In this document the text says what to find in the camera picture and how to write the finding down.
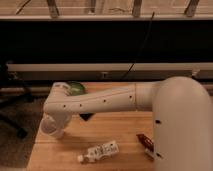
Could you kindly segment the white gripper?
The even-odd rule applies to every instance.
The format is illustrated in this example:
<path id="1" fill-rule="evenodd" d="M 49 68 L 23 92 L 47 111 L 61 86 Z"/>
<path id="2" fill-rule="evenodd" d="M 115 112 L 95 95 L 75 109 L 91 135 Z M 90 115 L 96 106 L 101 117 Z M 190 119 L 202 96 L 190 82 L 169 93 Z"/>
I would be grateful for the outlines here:
<path id="1" fill-rule="evenodd" d="M 71 115 L 62 115 L 54 118 L 51 115 L 44 114 L 40 123 L 40 128 L 42 130 L 63 130 L 67 127 L 71 120 Z"/>

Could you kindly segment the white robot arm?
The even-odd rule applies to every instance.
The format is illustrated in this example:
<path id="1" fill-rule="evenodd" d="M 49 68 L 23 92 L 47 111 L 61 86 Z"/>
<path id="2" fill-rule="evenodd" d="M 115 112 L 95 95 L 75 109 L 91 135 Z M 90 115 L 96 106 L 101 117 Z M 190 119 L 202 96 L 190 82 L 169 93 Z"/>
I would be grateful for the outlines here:
<path id="1" fill-rule="evenodd" d="M 213 171 L 213 100 L 198 81 L 178 76 L 77 96 L 70 89 L 64 82 L 51 87 L 45 134 L 60 136 L 74 114 L 151 111 L 155 171 Z"/>

